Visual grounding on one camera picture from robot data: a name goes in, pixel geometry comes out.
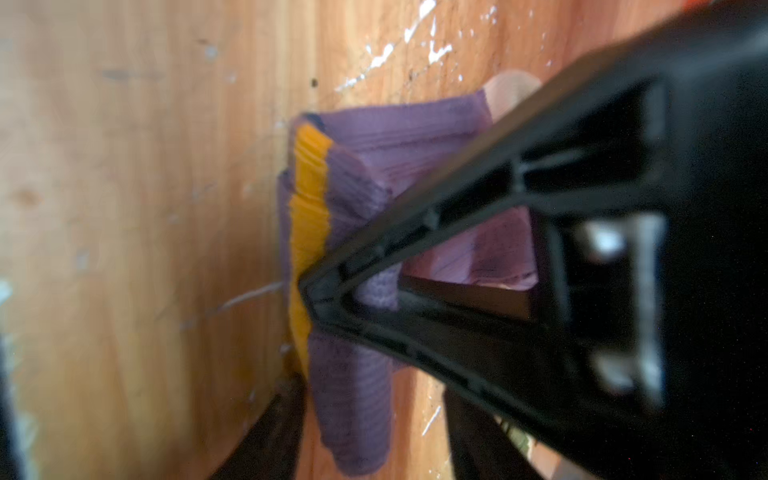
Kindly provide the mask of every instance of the yellow stripe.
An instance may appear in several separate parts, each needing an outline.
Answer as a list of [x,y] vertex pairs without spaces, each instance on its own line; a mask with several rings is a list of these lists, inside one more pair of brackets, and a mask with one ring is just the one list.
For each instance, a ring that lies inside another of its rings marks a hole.
[[309,377],[310,316],[299,295],[299,276],[326,253],[326,239],[331,231],[330,212],[325,202],[328,185],[326,155],[333,141],[310,124],[296,131],[293,155],[296,158],[296,193],[291,197],[290,257],[293,278],[288,317],[296,352],[304,376]]

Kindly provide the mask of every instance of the purple fabric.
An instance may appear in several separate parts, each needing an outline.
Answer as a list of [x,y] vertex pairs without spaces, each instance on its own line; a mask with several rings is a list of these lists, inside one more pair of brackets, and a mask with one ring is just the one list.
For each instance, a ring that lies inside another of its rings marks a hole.
[[[419,178],[491,124],[483,93],[428,104],[358,108],[309,116],[333,139],[326,157],[331,251],[381,213]],[[287,245],[287,196],[293,159],[280,177],[281,242]],[[401,273],[454,283],[535,283],[528,212],[512,209],[379,273],[358,287],[358,301],[397,310]],[[386,461],[391,434],[392,359],[313,329],[310,388],[323,444],[343,473],[366,475]]]

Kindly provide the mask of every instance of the wooden table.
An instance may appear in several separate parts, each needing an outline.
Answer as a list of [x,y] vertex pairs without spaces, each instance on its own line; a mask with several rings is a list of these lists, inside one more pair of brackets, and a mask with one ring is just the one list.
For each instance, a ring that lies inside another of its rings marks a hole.
[[[292,116],[546,81],[682,0],[432,3],[0,0],[0,332],[30,478],[205,478],[258,418]],[[376,478],[451,475],[440,389],[397,375]],[[306,431],[300,478],[334,478]]]

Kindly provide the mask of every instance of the black plastic frame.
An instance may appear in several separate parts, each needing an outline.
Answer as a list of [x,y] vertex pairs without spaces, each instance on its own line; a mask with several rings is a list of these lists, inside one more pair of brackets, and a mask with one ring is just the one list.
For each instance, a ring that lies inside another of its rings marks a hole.
[[[315,326],[424,369],[604,478],[762,478],[765,38],[764,3],[724,2],[575,62],[301,276]],[[376,273],[521,205],[534,322],[407,289],[397,313],[354,301]],[[632,287],[574,255],[580,222],[637,215],[663,224],[663,247],[619,263]],[[584,306],[594,279],[610,301]],[[590,313],[616,334],[595,336]],[[606,393],[591,353],[643,336],[658,385]]]

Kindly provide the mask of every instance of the wood grain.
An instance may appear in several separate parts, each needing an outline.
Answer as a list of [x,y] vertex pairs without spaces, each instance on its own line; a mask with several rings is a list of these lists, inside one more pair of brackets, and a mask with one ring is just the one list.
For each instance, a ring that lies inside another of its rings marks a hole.
[[[680,3],[438,0],[406,42],[418,0],[0,0],[0,331],[30,476],[205,478],[262,412],[293,115],[547,80]],[[397,375],[377,478],[449,475],[442,415],[422,437],[440,388]],[[301,478],[332,478],[312,425]]]

